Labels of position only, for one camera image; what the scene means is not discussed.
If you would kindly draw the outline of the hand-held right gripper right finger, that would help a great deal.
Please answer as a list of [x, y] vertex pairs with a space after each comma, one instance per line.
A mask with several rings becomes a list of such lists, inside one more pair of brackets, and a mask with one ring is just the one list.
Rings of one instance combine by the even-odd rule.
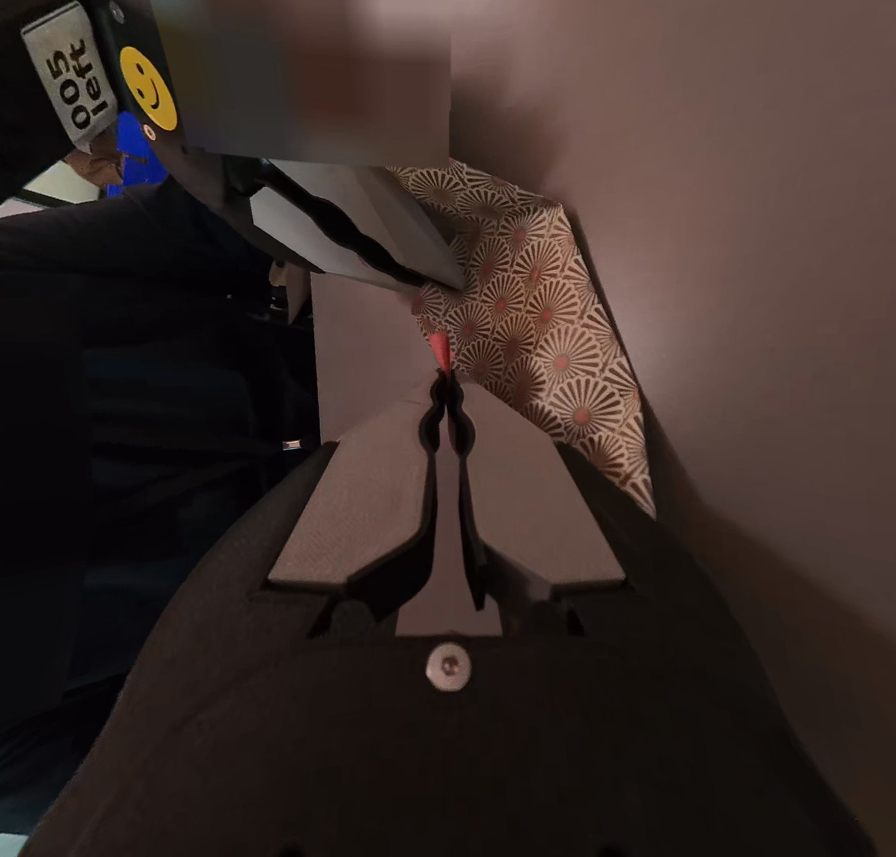
[[446, 410], [459, 462], [466, 578], [502, 632], [571, 596], [617, 590], [624, 571], [554, 441], [482, 385], [451, 377]]

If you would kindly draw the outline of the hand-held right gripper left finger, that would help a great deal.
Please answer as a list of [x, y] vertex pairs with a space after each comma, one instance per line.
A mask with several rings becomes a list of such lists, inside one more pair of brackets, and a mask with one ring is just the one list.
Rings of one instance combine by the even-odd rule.
[[438, 516], [435, 457], [448, 379], [347, 431], [268, 574], [271, 586], [393, 615], [428, 582]]

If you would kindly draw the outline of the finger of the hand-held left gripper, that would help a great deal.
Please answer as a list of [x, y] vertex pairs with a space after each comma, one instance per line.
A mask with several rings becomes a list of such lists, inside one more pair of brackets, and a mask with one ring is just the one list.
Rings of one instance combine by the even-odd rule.
[[252, 222], [322, 273], [392, 291], [419, 290], [420, 283], [398, 281], [374, 269], [354, 250], [337, 244], [305, 212], [271, 189], [250, 198]]
[[463, 289], [461, 261], [386, 169], [274, 160], [270, 189], [374, 269], [398, 281]]

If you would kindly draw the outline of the patterned origami paper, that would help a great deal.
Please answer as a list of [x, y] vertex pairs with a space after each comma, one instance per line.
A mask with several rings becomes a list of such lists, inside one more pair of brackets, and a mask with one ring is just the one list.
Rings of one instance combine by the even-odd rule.
[[640, 388], [560, 203], [450, 160], [389, 172], [440, 227], [460, 291], [411, 313], [454, 365], [656, 516]]

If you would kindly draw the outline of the person's left forearm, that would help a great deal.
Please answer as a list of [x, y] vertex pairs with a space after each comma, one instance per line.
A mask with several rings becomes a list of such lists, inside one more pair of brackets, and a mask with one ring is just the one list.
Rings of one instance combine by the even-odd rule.
[[273, 259], [172, 178], [2, 220], [2, 318], [85, 350], [260, 320]]

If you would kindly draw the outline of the person's left hand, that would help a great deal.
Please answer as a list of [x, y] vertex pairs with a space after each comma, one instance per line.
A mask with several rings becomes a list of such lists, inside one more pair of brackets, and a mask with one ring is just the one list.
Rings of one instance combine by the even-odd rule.
[[126, 154], [118, 147], [115, 128], [100, 133], [85, 150], [74, 148], [63, 157], [62, 162], [98, 188], [121, 187], [124, 184]]

